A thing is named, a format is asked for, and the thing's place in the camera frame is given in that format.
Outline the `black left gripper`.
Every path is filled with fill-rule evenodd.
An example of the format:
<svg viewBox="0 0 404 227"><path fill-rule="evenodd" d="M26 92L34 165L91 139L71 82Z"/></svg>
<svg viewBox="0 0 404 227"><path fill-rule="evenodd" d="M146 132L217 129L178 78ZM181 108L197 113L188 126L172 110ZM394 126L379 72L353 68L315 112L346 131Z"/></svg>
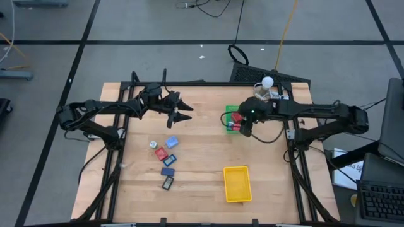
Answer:
<svg viewBox="0 0 404 227"><path fill-rule="evenodd" d="M167 128L171 129L174 123L192 119L191 116L177 112L177 109L193 111L193 107L184 103L182 99L179 99L179 96L174 91L170 91L166 96L160 95L159 98L159 114L168 116Z"/></svg>

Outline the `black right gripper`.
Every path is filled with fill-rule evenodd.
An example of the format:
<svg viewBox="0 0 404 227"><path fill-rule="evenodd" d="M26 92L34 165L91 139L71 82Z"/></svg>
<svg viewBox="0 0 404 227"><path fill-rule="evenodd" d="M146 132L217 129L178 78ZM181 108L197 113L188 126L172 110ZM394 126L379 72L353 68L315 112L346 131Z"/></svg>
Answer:
<svg viewBox="0 0 404 227"><path fill-rule="evenodd" d="M240 133L246 137L252 135L253 122L275 120L275 101L262 101L249 97L239 105L238 113L243 117Z"/></svg>

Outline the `dark grey laptop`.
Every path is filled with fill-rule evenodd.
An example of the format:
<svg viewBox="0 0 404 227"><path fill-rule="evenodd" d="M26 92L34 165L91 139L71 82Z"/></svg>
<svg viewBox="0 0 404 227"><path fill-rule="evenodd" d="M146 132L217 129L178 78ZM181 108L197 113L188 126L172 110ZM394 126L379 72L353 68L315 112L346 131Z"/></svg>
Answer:
<svg viewBox="0 0 404 227"><path fill-rule="evenodd" d="M378 150L381 156L404 165L404 81L402 79L389 80Z"/></svg>

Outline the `white globe bulb lamp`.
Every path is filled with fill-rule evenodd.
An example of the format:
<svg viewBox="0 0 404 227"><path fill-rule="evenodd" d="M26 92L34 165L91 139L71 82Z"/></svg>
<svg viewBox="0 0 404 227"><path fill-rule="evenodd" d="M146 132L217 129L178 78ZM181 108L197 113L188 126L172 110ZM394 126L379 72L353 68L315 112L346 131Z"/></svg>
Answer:
<svg viewBox="0 0 404 227"><path fill-rule="evenodd" d="M260 100L268 100L272 98L271 88L274 80L270 76L265 76L261 82L256 83L253 87L254 96Z"/></svg>

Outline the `grey metal stand foot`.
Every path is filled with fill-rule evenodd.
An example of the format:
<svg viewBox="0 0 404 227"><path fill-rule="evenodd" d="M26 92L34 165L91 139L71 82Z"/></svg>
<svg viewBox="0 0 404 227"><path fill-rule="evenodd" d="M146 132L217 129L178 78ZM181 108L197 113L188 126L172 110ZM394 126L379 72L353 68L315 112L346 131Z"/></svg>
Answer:
<svg viewBox="0 0 404 227"><path fill-rule="evenodd" d="M17 7L67 7L69 0L12 0Z"/></svg>
<svg viewBox="0 0 404 227"><path fill-rule="evenodd" d="M33 73L30 71L10 71L0 69L0 79L33 79Z"/></svg>

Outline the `white paper sheet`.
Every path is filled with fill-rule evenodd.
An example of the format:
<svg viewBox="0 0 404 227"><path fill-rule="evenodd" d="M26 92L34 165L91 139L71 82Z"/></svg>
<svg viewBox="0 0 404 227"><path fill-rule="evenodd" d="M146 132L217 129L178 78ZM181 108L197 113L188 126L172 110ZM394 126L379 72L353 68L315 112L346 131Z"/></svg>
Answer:
<svg viewBox="0 0 404 227"><path fill-rule="evenodd" d="M333 184L352 190L357 190L356 183L352 180L360 180L362 174L363 161L349 164L339 170L333 171Z"/></svg>

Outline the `green plastic basket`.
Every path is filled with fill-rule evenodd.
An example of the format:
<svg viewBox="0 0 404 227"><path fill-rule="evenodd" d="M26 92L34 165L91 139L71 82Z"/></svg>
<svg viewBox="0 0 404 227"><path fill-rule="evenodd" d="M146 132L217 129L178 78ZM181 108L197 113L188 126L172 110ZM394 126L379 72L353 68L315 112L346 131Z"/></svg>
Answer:
<svg viewBox="0 0 404 227"><path fill-rule="evenodd" d="M238 134L239 133L239 131L228 131L227 130L227 124L229 123L229 122L234 122L233 120L232 120L232 118L231 118L231 115L232 115L232 113L233 112L237 112L238 111L238 106L237 105L227 105L226 107L225 107L225 112L226 112L226 114L224 115L224 117L223 117L223 119L224 119L224 122L226 123L226 132L228 133L228 134Z"/></svg>

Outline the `yellow plastic basket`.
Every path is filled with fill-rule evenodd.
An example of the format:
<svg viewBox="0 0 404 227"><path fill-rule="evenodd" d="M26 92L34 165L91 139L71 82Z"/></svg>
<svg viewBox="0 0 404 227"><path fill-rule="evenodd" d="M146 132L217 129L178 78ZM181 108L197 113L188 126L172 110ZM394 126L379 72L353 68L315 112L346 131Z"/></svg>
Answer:
<svg viewBox="0 0 404 227"><path fill-rule="evenodd" d="M228 166L223 168L226 201L252 201L249 169L247 166Z"/></svg>

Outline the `black perforated panel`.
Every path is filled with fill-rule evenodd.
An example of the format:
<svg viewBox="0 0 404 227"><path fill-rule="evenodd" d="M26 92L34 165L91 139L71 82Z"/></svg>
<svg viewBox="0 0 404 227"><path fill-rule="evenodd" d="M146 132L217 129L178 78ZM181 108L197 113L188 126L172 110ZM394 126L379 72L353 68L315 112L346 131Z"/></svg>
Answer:
<svg viewBox="0 0 404 227"><path fill-rule="evenodd" d="M268 71L265 69L260 69L238 63L235 63L233 65L232 73L230 76L230 82L258 83L262 81L264 77L267 76L271 77L274 80L274 83L291 82L291 83L307 83L309 86L311 85L311 81L309 79L278 73L275 70Z"/></svg>

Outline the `red plastic box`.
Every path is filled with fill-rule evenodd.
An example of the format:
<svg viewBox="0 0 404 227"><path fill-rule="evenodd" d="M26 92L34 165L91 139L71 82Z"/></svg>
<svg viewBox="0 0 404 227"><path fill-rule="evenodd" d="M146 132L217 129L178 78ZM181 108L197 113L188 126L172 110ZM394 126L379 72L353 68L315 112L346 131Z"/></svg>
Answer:
<svg viewBox="0 0 404 227"><path fill-rule="evenodd" d="M165 159L167 159L169 157L168 153L166 152L166 150L163 147L160 147L160 148L156 149L155 150L155 155L157 156L157 158L160 161L163 161L163 160L165 160Z"/></svg>

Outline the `black keyboard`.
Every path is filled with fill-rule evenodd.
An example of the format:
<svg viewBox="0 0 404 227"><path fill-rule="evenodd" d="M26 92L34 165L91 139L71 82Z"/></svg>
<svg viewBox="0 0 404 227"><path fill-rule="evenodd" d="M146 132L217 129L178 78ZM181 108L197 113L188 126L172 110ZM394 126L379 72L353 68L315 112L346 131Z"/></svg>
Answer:
<svg viewBox="0 0 404 227"><path fill-rule="evenodd" d="M404 184L357 181L363 219L404 224Z"/></svg>

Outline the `black aluminium table frame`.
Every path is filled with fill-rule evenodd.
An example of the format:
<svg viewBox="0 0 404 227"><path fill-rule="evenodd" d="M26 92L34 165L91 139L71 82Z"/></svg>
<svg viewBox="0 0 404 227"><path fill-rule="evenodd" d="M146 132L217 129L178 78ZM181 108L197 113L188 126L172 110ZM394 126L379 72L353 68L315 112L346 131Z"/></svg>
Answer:
<svg viewBox="0 0 404 227"><path fill-rule="evenodd" d="M127 130L121 151L121 172L97 207L95 218L114 222L168 224L299 223L319 221L320 213L300 189L291 172L298 166L311 183L312 191L335 218L339 216L322 144L294 158L280 122L254 127L254 137L228 134L221 124L227 105L243 102L253 93L249 84L178 82L168 89L181 93L193 107L191 120L168 129L167 118L148 112L141 119L98 115L96 122ZM171 149L165 141L175 136L179 144ZM150 142L157 142L177 161L166 167L155 155ZM252 201L227 202L223 168L247 166ZM173 168L169 190L162 185L167 176L161 169Z"/></svg>

